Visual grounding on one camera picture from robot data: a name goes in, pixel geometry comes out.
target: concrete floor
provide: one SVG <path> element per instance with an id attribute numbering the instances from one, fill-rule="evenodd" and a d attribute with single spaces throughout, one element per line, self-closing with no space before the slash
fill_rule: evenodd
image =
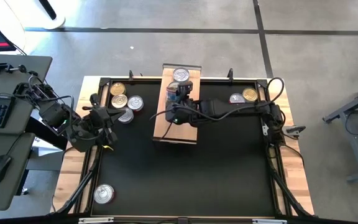
<path id="1" fill-rule="evenodd" d="M 64 9 L 68 27 L 257 29 L 252 0 L 51 2 Z M 358 0 L 259 0 L 259 6 L 269 30 L 358 30 Z M 25 26 L 34 25 L 25 14 L 19 17 Z M 231 67 L 235 77 L 267 76 L 258 34 L 26 32 L 26 37 L 26 52 L 53 57 L 47 80 L 60 95 L 78 96 L 85 75 L 127 75 L 131 69 L 159 76 L 163 63 L 201 65 L 205 77 L 224 77 Z M 307 127 L 299 143 L 315 213 L 358 221 L 358 183 L 346 182 L 358 172 L 352 149 L 339 122 L 321 120 L 358 92 L 358 33 L 266 35 L 266 41 L 273 75 L 285 79 L 294 121 Z M 29 179 L 44 183 L 34 186 L 43 193 L 16 197 L 0 218 L 49 211 L 57 174 L 33 172 Z"/>

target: can lid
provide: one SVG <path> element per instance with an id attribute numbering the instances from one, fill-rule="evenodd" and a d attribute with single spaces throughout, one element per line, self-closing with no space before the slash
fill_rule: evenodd
<path id="1" fill-rule="evenodd" d="M 111 104 L 115 108 L 123 108 L 128 102 L 128 98 L 124 94 L 116 95 L 111 99 Z"/>
<path id="2" fill-rule="evenodd" d="M 110 93 L 113 96 L 116 95 L 120 95 L 120 94 L 124 94 L 125 93 L 125 86 L 124 84 L 120 83 L 120 82 L 116 82 L 114 84 L 112 84 L 111 88 L 110 88 Z"/>
<path id="3" fill-rule="evenodd" d="M 230 96 L 230 103 L 245 103 L 246 99 L 240 93 L 234 93 Z"/>
<path id="4" fill-rule="evenodd" d="M 94 191 L 94 201 L 99 204 L 105 204 L 112 200 L 114 197 L 114 189 L 108 184 L 99 185 Z"/>
<path id="5" fill-rule="evenodd" d="M 125 108 L 122 108 L 121 110 L 125 110 L 125 113 L 121 117 L 118 118 L 118 120 L 120 122 L 123 122 L 123 123 L 128 122 L 134 117 L 134 113 L 132 112 L 131 109 L 125 107 Z"/>
<path id="6" fill-rule="evenodd" d="M 242 92 L 243 97 L 248 101 L 255 101 L 258 98 L 258 93 L 254 88 L 246 88 Z"/>
<path id="7" fill-rule="evenodd" d="M 138 110 L 143 106 L 143 99 L 140 96 L 131 96 L 128 99 L 128 107 L 132 110 Z"/>
<path id="8" fill-rule="evenodd" d="M 173 79 L 178 82 L 187 81 L 189 77 L 190 77 L 190 72 L 185 68 L 177 68 L 173 71 Z"/>

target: wooden block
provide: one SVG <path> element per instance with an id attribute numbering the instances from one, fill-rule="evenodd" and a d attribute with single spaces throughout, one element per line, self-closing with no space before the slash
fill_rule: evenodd
<path id="1" fill-rule="evenodd" d="M 158 99 L 157 112 L 165 111 L 165 99 L 167 97 L 167 86 L 173 82 L 173 68 L 164 68 L 162 71 L 161 89 L 160 96 Z M 198 100 L 200 96 L 200 77 L 201 71 L 189 70 L 190 78 L 189 81 L 193 82 L 193 90 L 190 92 L 190 98 Z M 155 119 L 154 126 L 154 140 L 159 141 L 160 138 L 165 134 L 169 127 L 169 122 L 165 120 L 165 115 L 161 114 Z M 175 125 L 172 124 L 169 132 L 161 141 L 175 142 L 175 143 L 187 143 L 196 144 L 197 142 L 197 128 L 191 127 L 190 124 Z"/>

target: silver can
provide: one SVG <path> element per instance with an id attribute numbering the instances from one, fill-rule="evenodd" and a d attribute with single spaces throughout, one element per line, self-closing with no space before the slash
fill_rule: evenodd
<path id="1" fill-rule="evenodd" d="M 130 123 L 133 119 L 134 119 L 134 113 L 132 112 L 132 110 L 130 108 L 121 108 L 120 110 L 125 110 L 125 113 L 118 118 L 118 120 L 123 123 L 123 124 L 127 124 Z"/>
<path id="2" fill-rule="evenodd" d="M 99 185 L 93 194 L 93 199 L 98 204 L 109 203 L 114 198 L 114 189 L 108 184 Z"/>
<path id="3" fill-rule="evenodd" d="M 128 98 L 124 94 L 116 95 L 111 99 L 112 106 L 117 109 L 125 107 L 127 102 L 128 102 Z"/>
<path id="4" fill-rule="evenodd" d="M 230 96 L 230 103 L 245 103 L 246 99 L 240 94 L 235 93 Z"/>
<path id="5" fill-rule="evenodd" d="M 176 101 L 179 82 L 171 82 L 167 86 L 167 101 Z"/>
<path id="6" fill-rule="evenodd" d="M 177 82 L 185 82 L 190 78 L 189 70 L 185 68 L 177 68 L 173 71 L 173 79 Z"/>
<path id="7" fill-rule="evenodd" d="M 140 111 L 143 108 L 143 99 L 140 96 L 131 96 L 128 99 L 128 107 L 133 111 Z"/>

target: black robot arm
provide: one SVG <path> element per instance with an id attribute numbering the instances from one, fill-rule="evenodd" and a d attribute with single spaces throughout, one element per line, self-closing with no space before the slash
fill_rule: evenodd
<path id="1" fill-rule="evenodd" d="M 259 116 L 268 127 L 270 144 L 284 142 L 282 127 L 284 125 L 280 107 L 274 102 L 260 101 L 255 103 L 226 103 L 217 99 L 190 99 L 188 94 L 193 89 L 192 82 L 178 86 L 178 99 L 167 102 L 165 119 L 174 124 L 189 123 L 193 127 L 221 121 L 227 117 Z"/>
<path id="2" fill-rule="evenodd" d="M 14 96 L 35 106 L 44 125 L 57 136 L 63 135 L 80 152 L 89 150 L 95 144 L 111 146 L 117 139 L 112 131 L 114 122 L 125 113 L 122 110 L 100 106 L 99 96 L 92 94 L 89 99 L 92 106 L 82 108 L 89 110 L 89 114 L 81 118 L 73 109 L 72 96 L 59 97 L 50 85 L 42 82 L 19 84 L 14 91 Z M 59 102 L 64 98 L 71 98 L 70 106 L 63 101 Z"/>

